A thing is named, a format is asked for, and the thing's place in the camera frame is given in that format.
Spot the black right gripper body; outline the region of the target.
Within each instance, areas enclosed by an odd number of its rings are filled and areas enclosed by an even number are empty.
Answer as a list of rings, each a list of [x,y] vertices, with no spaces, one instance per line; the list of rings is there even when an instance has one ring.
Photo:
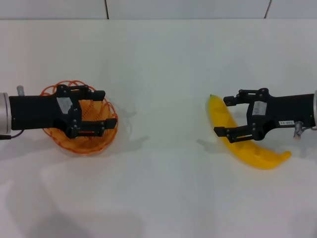
[[[255,141],[276,128],[295,128],[299,122],[302,127],[316,125],[314,94],[273,97],[262,93],[247,109],[247,126]]]

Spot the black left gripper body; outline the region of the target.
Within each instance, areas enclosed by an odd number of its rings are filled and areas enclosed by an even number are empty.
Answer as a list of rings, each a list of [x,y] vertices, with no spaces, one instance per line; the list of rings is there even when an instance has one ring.
[[[71,97],[10,96],[11,129],[57,128],[69,131],[81,126],[79,101]]]

